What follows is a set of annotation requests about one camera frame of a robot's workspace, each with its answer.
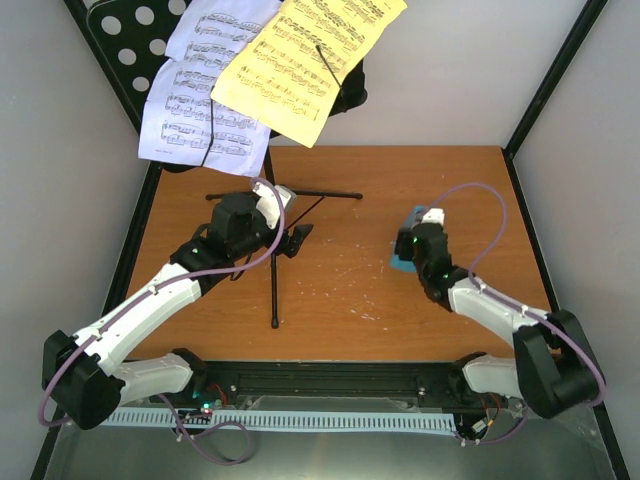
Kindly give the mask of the blue metronome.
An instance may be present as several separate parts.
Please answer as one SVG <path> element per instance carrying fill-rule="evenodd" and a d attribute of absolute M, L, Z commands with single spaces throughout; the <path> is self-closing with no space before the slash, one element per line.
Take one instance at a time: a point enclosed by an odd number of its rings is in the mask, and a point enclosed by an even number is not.
<path fill-rule="evenodd" d="M 413 263 L 413 235 L 412 227 L 422 218 L 424 206 L 415 206 L 407 215 L 397 231 L 396 239 L 392 242 L 392 252 L 389 261 L 391 269 L 404 273 L 415 273 Z"/>

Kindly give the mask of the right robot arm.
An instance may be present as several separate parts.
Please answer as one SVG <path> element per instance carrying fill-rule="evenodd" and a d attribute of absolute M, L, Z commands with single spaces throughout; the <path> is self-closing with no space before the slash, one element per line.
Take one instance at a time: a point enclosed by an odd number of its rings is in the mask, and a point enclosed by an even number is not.
<path fill-rule="evenodd" d="M 468 390 L 520 399 L 545 419 L 601 402 L 604 376 L 575 314 L 520 304 L 456 265 L 438 222 L 400 228 L 394 257 L 411 264 L 429 300 L 475 321 L 513 349 L 511 358 L 473 354 L 464 360 L 461 376 Z"/>

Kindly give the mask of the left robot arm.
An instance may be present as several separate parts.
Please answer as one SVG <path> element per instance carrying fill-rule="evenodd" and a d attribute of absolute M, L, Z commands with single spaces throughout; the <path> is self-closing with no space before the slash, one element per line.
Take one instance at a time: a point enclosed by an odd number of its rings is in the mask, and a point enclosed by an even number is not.
<path fill-rule="evenodd" d="M 175 313 L 206 295 L 225 278 L 241 273 L 242 258 L 254 253 L 293 257 L 310 233 L 308 225 L 289 233 L 284 217 L 296 200 L 288 188 L 264 184 L 252 193 L 224 195 L 209 223 L 196 228 L 160 271 L 111 312 L 73 335 L 62 331 L 44 342 L 42 388 L 67 419 L 89 430 L 119 406 L 161 393 L 186 402 L 201 400 L 208 378 L 186 350 L 127 363 L 125 360 Z"/>

